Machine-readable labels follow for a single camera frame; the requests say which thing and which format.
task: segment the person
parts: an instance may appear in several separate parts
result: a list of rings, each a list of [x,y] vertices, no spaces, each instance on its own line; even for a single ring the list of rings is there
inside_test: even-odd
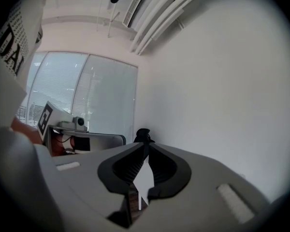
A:
[[[15,112],[26,95],[30,64],[43,37],[41,21],[45,1],[16,1],[0,28],[0,127],[11,127],[26,135],[33,144],[42,144],[38,131],[20,122]],[[55,155],[62,154],[60,140],[55,146]]]

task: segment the white t-shirt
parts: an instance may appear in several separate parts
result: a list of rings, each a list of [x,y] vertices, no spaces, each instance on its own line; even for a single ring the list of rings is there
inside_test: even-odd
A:
[[[33,55],[43,35],[46,0],[19,0],[0,29],[0,127],[9,127],[26,96]]]

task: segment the white wall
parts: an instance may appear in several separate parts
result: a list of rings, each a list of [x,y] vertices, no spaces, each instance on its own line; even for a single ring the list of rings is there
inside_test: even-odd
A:
[[[151,51],[143,123],[155,141],[215,158],[274,200],[290,181],[289,28],[269,1],[190,8],[187,28]]]

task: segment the window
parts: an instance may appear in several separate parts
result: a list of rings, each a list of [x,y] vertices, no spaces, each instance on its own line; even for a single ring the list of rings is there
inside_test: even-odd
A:
[[[36,126],[47,101],[85,119],[90,132],[132,137],[137,69],[95,55],[36,53],[18,116]]]

